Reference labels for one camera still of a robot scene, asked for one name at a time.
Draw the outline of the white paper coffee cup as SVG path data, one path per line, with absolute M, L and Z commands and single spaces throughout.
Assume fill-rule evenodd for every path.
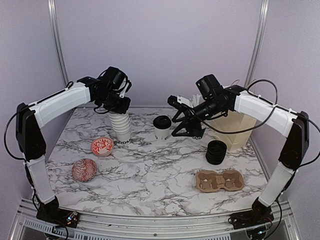
M 166 141 L 169 137 L 170 127 L 161 129 L 161 128 L 154 128 L 154 135 L 157 141 Z

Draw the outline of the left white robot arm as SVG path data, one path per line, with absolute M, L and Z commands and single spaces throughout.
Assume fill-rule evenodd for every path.
M 96 78 L 82 77 L 47 97 L 17 106 L 16 140 L 30 184 L 39 201 L 46 205 L 43 213 L 51 222 L 60 222 L 64 215 L 61 208 L 51 203 L 56 195 L 46 167 L 49 136 L 44 133 L 45 129 L 55 119 L 89 103 L 94 104 L 95 112 L 100 115 L 125 114 L 131 104 L 131 99 L 126 96 L 131 86 L 125 72 L 110 66 Z

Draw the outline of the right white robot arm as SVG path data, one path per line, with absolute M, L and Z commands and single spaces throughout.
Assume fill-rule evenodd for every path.
M 301 167 L 309 148 L 310 119 L 306 112 L 296 112 L 278 104 L 278 100 L 267 100 L 250 91 L 249 87 L 237 84 L 223 86 L 213 75 L 206 75 L 196 82 L 203 102 L 193 106 L 180 95 L 171 95 L 167 102 L 177 110 L 172 118 L 178 126 L 174 137 L 200 139 L 215 116 L 225 117 L 229 112 L 239 113 L 257 121 L 255 126 L 244 130 L 226 131 L 211 129 L 224 135 L 242 134 L 267 126 L 285 138 L 284 145 L 267 185 L 258 197 L 259 205 L 248 212 L 247 219 L 258 224 L 267 216 L 266 207 L 271 206 L 285 190 L 295 172 Z

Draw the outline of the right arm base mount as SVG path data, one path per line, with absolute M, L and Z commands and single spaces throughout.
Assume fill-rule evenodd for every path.
M 235 230 L 253 227 L 268 222 L 272 222 L 274 216 L 270 206 L 263 205 L 257 198 L 250 210 L 232 213 L 229 216 L 228 222 L 232 224 Z

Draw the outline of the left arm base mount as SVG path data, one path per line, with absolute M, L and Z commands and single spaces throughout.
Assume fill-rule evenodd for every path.
M 36 218 L 45 222 L 58 224 L 63 227 L 76 228 L 79 222 L 78 212 L 72 216 L 74 211 L 60 208 L 58 198 L 55 196 L 52 201 L 44 204 L 39 202 Z

